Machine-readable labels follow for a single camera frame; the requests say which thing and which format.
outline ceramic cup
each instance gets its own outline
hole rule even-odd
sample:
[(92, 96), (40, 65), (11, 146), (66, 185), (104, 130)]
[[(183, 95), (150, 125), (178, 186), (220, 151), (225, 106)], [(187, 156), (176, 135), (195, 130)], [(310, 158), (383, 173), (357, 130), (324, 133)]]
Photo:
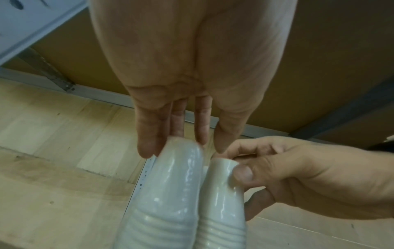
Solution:
[(201, 146), (169, 138), (122, 221), (114, 249), (192, 248), (202, 171)]
[(211, 160), (199, 198), (194, 249), (245, 249), (243, 188), (231, 180), (233, 160)]

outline white ceramic cup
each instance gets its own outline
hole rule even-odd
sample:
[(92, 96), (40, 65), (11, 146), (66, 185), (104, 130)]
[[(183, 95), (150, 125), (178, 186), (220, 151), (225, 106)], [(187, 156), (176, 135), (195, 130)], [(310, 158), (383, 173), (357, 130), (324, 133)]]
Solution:
[(245, 249), (243, 188), (231, 180), (233, 160), (211, 160), (199, 197), (194, 249)]
[(202, 147), (192, 140), (169, 138), (123, 218), (113, 248), (192, 248), (202, 171)]

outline ridged cup base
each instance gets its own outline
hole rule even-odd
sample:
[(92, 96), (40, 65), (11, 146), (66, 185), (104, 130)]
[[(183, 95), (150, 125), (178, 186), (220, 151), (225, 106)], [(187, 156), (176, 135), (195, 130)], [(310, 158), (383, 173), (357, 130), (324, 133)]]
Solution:
[(122, 224), (113, 249), (190, 249), (196, 224), (166, 221), (138, 209)]
[(245, 249), (244, 229), (200, 217), (193, 249)]

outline hand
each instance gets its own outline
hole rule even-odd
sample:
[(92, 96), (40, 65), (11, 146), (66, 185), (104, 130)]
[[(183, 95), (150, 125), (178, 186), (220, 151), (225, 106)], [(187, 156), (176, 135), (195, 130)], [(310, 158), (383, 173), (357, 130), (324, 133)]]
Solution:
[(224, 154), (240, 162), (234, 178), (246, 190), (246, 219), (278, 202), (345, 219), (394, 217), (394, 154), (289, 137), (235, 141)]
[(134, 100), (140, 155), (183, 136), (191, 97), (199, 143), (208, 141), (212, 99), (221, 110), (216, 150), (238, 138), (277, 70), (296, 3), (90, 0), (103, 51)]

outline fingernail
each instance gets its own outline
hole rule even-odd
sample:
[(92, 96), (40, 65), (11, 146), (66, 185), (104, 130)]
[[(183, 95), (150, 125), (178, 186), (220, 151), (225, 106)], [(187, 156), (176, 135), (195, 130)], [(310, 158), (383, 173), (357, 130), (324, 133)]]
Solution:
[(233, 176), (240, 183), (248, 183), (253, 179), (253, 172), (246, 165), (238, 165), (233, 169)]

